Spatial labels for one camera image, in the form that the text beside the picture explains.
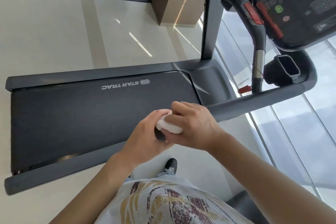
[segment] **person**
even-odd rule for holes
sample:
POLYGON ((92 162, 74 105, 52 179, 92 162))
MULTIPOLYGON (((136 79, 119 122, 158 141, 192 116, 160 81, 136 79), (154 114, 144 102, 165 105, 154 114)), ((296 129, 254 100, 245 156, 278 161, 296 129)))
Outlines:
POLYGON ((173 144, 205 150, 215 157, 246 188, 271 224, 336 223, 334 209, 223 131, 207 108, 173 102, 171 109, 173 114, 165 120, 183 128, 182 134, 163 131, 166 142, 158 141, 155 125, 169 110, 150 113, 124 148, 50 223, 251 223, 214 195, 175 176, 174 159, 157 178, 127 179, 138 165, 173 144))

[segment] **white wipe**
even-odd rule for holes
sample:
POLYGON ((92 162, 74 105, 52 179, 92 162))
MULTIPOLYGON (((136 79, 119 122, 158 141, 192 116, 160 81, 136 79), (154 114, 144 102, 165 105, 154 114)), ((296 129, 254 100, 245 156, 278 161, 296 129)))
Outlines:
POLYGON ((169 114, 163 115, 161 117, 161 119, 156 123, 156 128, 158 130, 166 129, 167 131, 169 131, 170 133, 173 133, 173 134, 181 134, 183 132, 182 128, 180 128, 178 126, 175 126, 171 123, 165 122, 165 117, 168 116, 168 115, 171 115, 171 114, 173 114, 173 113, 170 111, 169 114))

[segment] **black shoe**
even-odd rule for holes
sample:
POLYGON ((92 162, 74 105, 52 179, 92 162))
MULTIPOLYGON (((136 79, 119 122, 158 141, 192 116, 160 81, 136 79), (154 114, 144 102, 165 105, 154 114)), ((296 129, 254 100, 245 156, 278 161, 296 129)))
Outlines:
POLYGON ((165 171, 171 171, 176 174, 177 171, 177 160, 175 158, 171 158, 167 161, 165 166, 165 171))

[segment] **black cup holder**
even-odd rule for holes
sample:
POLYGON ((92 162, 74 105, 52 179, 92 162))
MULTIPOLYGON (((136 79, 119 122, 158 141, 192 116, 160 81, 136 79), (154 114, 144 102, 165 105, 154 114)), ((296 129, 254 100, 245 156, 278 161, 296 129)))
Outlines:
POLYGON ((279 87, 287 86, 298 79, 300 69, 289 55, 277 55, 264 67, 264 80, 279 87))

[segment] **treadmill belt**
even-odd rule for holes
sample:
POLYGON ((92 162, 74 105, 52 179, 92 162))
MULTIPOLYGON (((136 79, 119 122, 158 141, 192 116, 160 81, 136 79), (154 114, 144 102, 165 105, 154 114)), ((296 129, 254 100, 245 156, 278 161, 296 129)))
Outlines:
POLYGON ((173 101, 200 104, 180 71, 21 89, 11 94, 11 171, 27 171, 126 141, 173 101))

